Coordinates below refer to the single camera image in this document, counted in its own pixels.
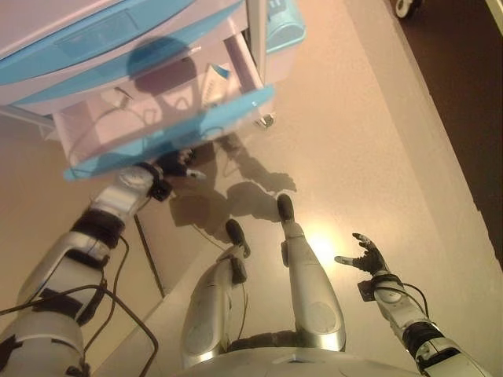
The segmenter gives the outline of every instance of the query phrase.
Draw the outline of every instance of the black joint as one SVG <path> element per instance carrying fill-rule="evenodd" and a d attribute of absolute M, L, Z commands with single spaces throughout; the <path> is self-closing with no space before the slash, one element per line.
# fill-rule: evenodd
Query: black joint
<path fill-rule="evenodd" d="M 89 209 L 73 225 L 73 232 L 93 237 L 109 248 L 117 247 L 120 234 L 124 230 L 122 220 L 104 210 Z"/>
<path fill-rule="evenodd" d="M 154 182 L 148 195 L 158 202 L 163 202 L 171 194 L 171 186 L 160 179 L 159 171 L 149 163 L 137 163 L 135 166 L 147 170 L 153 176 Z"/>
<path fill-rule="evenodd" d="M 107 280 L 103 279 L 100 285 L 103 288 L 106 288 Z M 87 304 L 86 308 L 82 311 L 79 318 L 77 318 L 77 324 L 79 324 L 79 326 L 87 324 L 94 317 L 94 314 L 96 313 L 96 310 L 98 306 L 101 304 L 101 301 L 103 300 L 104 296 L 105 296 L 104 290 L 102 289 L 96 290 L 96 293 L 94 293 L 94 296 L 92 297 L 91 301 L 89 301 L 89 304 Z"/>
<path fill-rule="evenodd" d="M 455 348 L 446 348 L 445 350 L 440 351 L 436 355 L 430 357 L 429 359 L 425 360 L 422 357 L 419 357 L 417 361 L 417 366 L 419 367 L 419 370 L 421 372 L 424 371 L 424 369 L 431 367 L 432 365 L 435 365 L 441 361 L 447 360 L 448 358 L 458 355 L 460 352 L 459 350 L 456 350 Z"/>
<path fill-rule="evenodd" d="M 102 272 L 103 268 L 106 266 L 108 260 L 110 259 L 109 256 L 105 256 L 102 260 L 99 261 L 91 257 L 90 255 L 84 253 L 83 251 L 76 249 L 71 249 L 67 251 L 64 256 L 73 259 L 74 261 L 77 261 L 79 263 L 82 263 L 83 265 L 87 265 L 91 269 L 101 270 Z"/>
<path fill-rule="evenodd" d="M 42 291 L 40 298 L 51 299 L 33 306 L 33 311 L 35 312 L 55 312 L 75 319 L 77 313 L 82 308 L 82 303 L 73 297 L 68 295 L 57 296 L 57 292 L 49 288 Z"/>
<path fill-rule="evenodd" d="M 17 348 L 23 346 L 22 342 L 16 340 L 16 336 L 13 335 L 7 338 L 2 343 L 0 343 L 0 372 L 6 367 L 9 361 L 10 354 Z"/>
<path fill-rule="evenodd" d="M 402 335 L 403 343 L 414 359 L 419 347 L 436 338 L 443 338 L 443 334 L 429 322 L 411 324 Z"/>
<path fill-rule="evenodd" d="M 360 295 L 362 296 L 363 301 L 375 301 L 376 298 L 374 296 L 374 291 L 376 290 L 376 285 L 378 283 L 383 283 L 384 281 L 394 281 L 395 283 L 398 283 L 401 287 L 403 287 L 402 281 L 400 281 L 398 276 L 393 275 L 392 273 L 387 273 L 386 275 L 377 275 L 371 280 L 364 280 L 358 283 L 358 290 L 360 291 Z"/>
<path fill-rule="evenodd" d="M 233 284 L 242 284 L 248 278 L 244 263 L 239 258 L 230 259 L 230 265 L 233 270 Z"/>
<path fill-rule="evenodd" d="M 299 347 L 302 341 L 294 331 L 267 332 L 232 342 L 228 352 L 264 347 Z"/>
<path fill-rule="evenodd" d="M 374 297 L 374 286 L 372 284 L 372 281 L 363 280 L 357 285 L 364 302 L 376 301 L 376 298 Z"/>
<path fill-rule="evenodd" d="M 81 371 L 79 368 L 71 366 L 68 367 L 66 373 L 64 375 L 70 375 L 71 377 L 87 377 L 84 371 Z"/>
<path fill-rule="evenodd" d="M 384 281 L 394 281 L 395 283 L 398 283 L 401 287 L 403 287 L 400 278 L 392 273 L 374 276 L 370 281 L 372 282 L 373 287 L 375 287 L 378 283 L 383 283 Z"/>

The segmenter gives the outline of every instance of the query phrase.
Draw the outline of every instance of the white plastic cabinet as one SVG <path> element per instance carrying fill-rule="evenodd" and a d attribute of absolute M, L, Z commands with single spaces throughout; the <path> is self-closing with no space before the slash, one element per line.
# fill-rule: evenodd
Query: white plastic cabinet
<path fill-rule="evenodd" d="M 190 57 L 118 85 L 113 90 L 122 94 L 122 101 L 126 102 L 120 106 L 110 101 L 113 93 L 102 92 L 55 112 L 57 131 L 70 164 L 77 165 L 140 136 L 203 115 L 201 88 L 209 64 L 230 71 L 220 106 L 262 87 L 241 34 L 203 47 Z M 247 118 L 254 120 L 271 111 L 267 101 L 249 111 Z"/>

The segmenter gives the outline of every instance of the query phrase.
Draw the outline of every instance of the caster wheel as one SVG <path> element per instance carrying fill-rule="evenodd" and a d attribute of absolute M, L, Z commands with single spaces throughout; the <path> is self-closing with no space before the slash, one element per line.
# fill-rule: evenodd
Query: caster wheel
<path fill-rule="evenodd" d="M 245 242 L 243 229 L 236 220 L 228 220 L 226 231 L 233 245 L 242 245 Z"/>
<path fill-rule="evenodd" d="M 422 0 L 397 0 L 395 4 L 395 14 L 400 19 L 412 17 L 416 9 L 422 4 Z"/>
<path fill-rule="evenodd" d="M 277 210 L 280 213 L 281 221 L 293 220 L 293 204 L 290 196 L 281 194 L 277 198 Z"/>

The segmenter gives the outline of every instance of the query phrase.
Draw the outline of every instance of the silver robot leg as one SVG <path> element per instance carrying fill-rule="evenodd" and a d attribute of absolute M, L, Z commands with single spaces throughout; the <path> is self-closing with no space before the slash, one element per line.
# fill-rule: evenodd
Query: silver robot leg
<path fill-rule="evenodd" d="M 299 337 L 305 347 L 343 351 L 346 331 L 336 294 L 323 267 L 295 222 L 290 198 L 277 199 L 285 241 L 283 263 L 290 272 L 293 312 Z"/>
<path fill-rule="evenodd" d="M 203 274 L 190 299 L 182 330 L 184 368 L 225 353 L 229 347 L 230 291 L 246 281 L 243 260 L 250 251 L 236 221 L 229 220 L 226 230 L 233 246 Z"/>

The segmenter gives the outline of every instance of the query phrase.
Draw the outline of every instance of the black cable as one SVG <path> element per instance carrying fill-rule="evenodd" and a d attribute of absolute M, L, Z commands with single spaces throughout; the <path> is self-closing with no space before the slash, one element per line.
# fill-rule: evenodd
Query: black cable
<path fill-rule="evenodd" d="M 241 288 L 243 288 L 243 320 L 241 321 L 241 329 L 239 330 L 237 340 L 241 339 L 241 335 L 243 334 L 244 322 L 246 320 L 246 312 L 248 310 L 248 294 L 244 292 L 244 283 L 241 284 Z"/>
<path fill-rule="evenodd" d="M 120 276 L 120 273 L 121 273 L 121 271 L 123 269 L 124 262 L 126 261 L 127 255 L 129 254 L 129 243 L 122 236 L 120 236 L 120 239 L 124 242 L 124 246 L 126 247 L 126 250 L 124 251 L 123 259 L 120 262 L 119 268 L 117 269 L 116 277 L 113 280 L 112 293 L 114 295 L 117 295 L 117 284 L 119 283 L 119 276 Z M 94 333 L 93 337 L 89 340 L 89 342 L 87 342 L 86 346 L 84 347 L 84 355 L 86 354 L 86 352 L 89 349 L 89 347 L 91 347 L 91 345 L 94 343 L 94 341 L 96 340 L 96 338 L 103 331 L 103 329 L 106 328 L 106 326 L 108 325 L 108 322 L 110 322 L 110 320 L 113 317 L 113 313 L 114 313 L 115 309 L 116 309 L 116 302 L 115 302 L 115 300 L 112 300 L 112 305 L 110 306 L 110 312 L 108 313 L 107 319 L 105 320 L 105 322 L 103 322 L 103 324 L 100 326 L 100 328 L 98 328 L 96 330 L 96 332 Z"/>
<path fill-rule="evenodd" d="M 150 203 L 151 198 L 152 198 L 152 197 L 151 197 L 151 196 L 149 196 L 149 198 L 148 198 L 148 199 L 147 199 L 147 200 L 146 200 L 146 201 L 145 201 L 145 202 L 144 202 L 144 203 L 143 203 L 143 204 L 142 204 L 142 205 L 141 205 L 141 206 L 140 206 L 140 207 L 136 210 L 136 213 L 138 213 L 138 212 L 139 212 L 139 211 L 141 211 L 143 208 L 145 208 L 145 206 L 146 206 L 147 204 L 149 204 L 149 203 Z"/>
<path fill-rule="evenodd" d="M 405 295 L 416 303 L 417 307 L 419 307 L 420 311 L 423 312 L 423 314 L 426 317 L 428 316 L 426 314 L 426 312 L 424 311 L 423 307 L 421 306 L 421 304 L 409 292 L 400 291 L 398 288 L 392 288 L 392 287 L 375 287 L 374 291 L 392 291 L 392 292 L 399 293 L 401 295 Z"/>
<path fill-rule="evenodd" d="M 50 297 L 47 297 L 47 298 L 42 298 L 42 299 L 39 299 L 39 300 L 36 300 L 36 301 L 28 302 L 26 304 L 14 306 L 14 307 L 9 308 L 9 309 L 0 310 L 0 317 L 1 316 L 5 316 L 6 314 L 18 312 L 20 310 L 23 310 L 23 309 L 26 309 L 26 308 L 29 308 L 29 307 L 32 307 L 32 306 L 35 306 L 35 305 L 43 304 L 44 302 L 48 302 L 48 301 L 54 300 L 55 298 L 58 298 L 58 297 L 61 297 L 61 296 L 70 295 L 71 293 L 75 293 L 75 292 L 79 292 L 79 291 L 84 291 L 86 289 L 94 289 L 94 290 L 101 291 L 104 294 L 106 294 L 110 299 L 112 299 L 115 302 L 117 302 L 119 304 L 119 306 L 127 313 L 127 315 L 132 320 L 134 320 L 134 322 L 136 322 L 136 324 L 150 338 L 150 341 L 153 344 L 154 350 L 152 351 L 152 354 L 150 355 L 150 357 L 147 360 L 147 362 L 145 363 L 145 366 L 141 370 L 140 377 L 145 377 L 147 375 L 147 371 L 150 368 L 150 365 L 152 364 L 152 362 L 154 361 L 154 358 L 157 355 L 157 351 L 159 350 L 159 343 L 157 342 L 156 336 L 150 331 L 149 328 L 147 328 L 147 326 L 143 323 L 143 321 L 140 320 L 140 318 L 138 318 L 137 315 L 134 314 L 134 312 L 131 309 L 129 309 L 129 307 L 127 307 L 126 304 L 124 304 L 124 302 L 120 298 L 118 298 L 111 291 L 109 291 L 108 289 L 102 287 L 101 285 L 96 285 L 96 284 L 83 285 L 81 287 L 68 289 L 67 291 L 63 291 L 61 293 L 57 293 L 56 295 L 53 295 L 53 296 L 50 296 Z"/>
<path fill-rule="evenodd" d="M 411 287 L 413 290 L 415 290 L 417 293 L 419 293 L 421 295 L 421 297 L 423 298 L 424 311 L 426 312 L 426 317 L 429 318 L 430 313 L 428 310 L 428 301 L 426 301 L 426 296 L 424 295 L 423 291 L 421 289 L 419 289 L 418 287 L 416 287 L 415 285 L 412 285 L 409 283 L 402 283 L 402 284 L 405 285 L 406 287 Z"/>
<path fill-rule="evenodd" d="M 224 249 L 223 247 L 221 247 L 220 245 L 218 245 L 214 240 L 212 240 L 209 236 L 206 236 L 202 230 L 200 230 L 199 228 L 197 228 L 194 224 L 191 224 L 191 226 L 203 237 L 206 239 L 206 241 L 210 242 L 210 243 L 213 243 L 213 245 L 215 245 L 218 249 L 220 249 L 221 251 L 225 251 L 226 249 Z"/>

